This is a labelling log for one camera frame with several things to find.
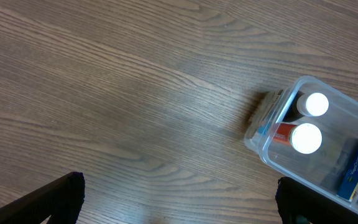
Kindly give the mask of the orange bottle white cap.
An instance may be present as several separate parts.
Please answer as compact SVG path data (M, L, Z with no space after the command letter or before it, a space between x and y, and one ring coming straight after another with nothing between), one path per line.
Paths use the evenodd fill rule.
M320 129L311 123L281 123L273 140L289 145L302 154L311 154L320 148L323 138Z

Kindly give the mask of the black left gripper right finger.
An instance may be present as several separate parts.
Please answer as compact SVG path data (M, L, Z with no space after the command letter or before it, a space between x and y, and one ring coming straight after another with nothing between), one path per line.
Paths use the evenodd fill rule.
M278 180L275 200L283 224L358 224L358 214L289 177Z

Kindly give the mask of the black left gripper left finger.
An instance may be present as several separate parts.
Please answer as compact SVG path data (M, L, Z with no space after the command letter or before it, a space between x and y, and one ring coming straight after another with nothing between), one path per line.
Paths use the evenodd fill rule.
M0 208L0 224L75 224L85 201L85 179L71 172Z

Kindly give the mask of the black bottle white cap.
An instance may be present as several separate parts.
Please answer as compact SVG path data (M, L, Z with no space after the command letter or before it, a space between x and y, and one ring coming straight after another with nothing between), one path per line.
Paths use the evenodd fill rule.
M283 122L291 123L304 116L316 117L327 112L328 98L322 93L303 93L299 91L287 110Z

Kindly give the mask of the blue yellow VapoDrops box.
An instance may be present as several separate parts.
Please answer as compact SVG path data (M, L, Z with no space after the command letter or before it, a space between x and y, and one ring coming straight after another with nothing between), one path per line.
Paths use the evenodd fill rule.
M352 200L358 184L358 144L346 167L337 195Z

